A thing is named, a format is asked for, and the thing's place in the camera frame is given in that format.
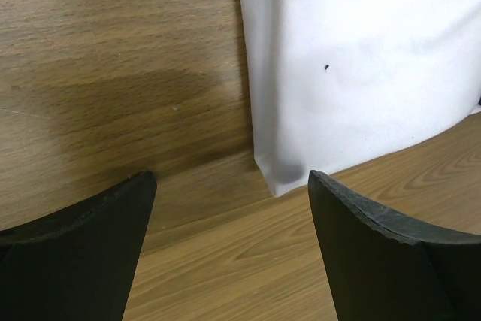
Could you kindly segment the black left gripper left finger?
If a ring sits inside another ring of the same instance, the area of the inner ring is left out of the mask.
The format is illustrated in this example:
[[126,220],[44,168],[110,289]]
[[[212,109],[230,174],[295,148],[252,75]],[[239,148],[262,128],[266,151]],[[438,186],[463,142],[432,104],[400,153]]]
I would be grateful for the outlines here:
[[156,197],[150,171],[1,232],[3,320],[121,320]]

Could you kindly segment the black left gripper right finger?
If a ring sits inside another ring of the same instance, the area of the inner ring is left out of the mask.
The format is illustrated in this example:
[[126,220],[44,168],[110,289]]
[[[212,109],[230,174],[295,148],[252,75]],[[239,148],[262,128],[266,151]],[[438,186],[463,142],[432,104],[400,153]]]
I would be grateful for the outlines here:
[[340,320],[478,320],[480,237],[436,226],[311,171],[308,195]]

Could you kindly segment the white t shirt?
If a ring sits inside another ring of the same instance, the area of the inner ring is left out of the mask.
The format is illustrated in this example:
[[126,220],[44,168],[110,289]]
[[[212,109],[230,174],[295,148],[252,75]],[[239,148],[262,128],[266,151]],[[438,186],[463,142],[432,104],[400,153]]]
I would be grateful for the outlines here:
[[272,195],[480,109],[480,0],[240,0],[254,158]]

